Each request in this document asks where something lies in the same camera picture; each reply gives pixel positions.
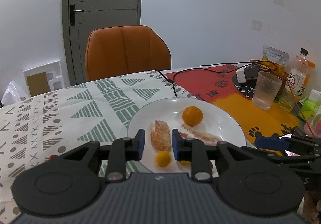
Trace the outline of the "person's right hand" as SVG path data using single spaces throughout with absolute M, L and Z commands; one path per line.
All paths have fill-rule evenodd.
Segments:
M 310 224 L 320 224 L 320 191 L 305 191 L 303 218 Z

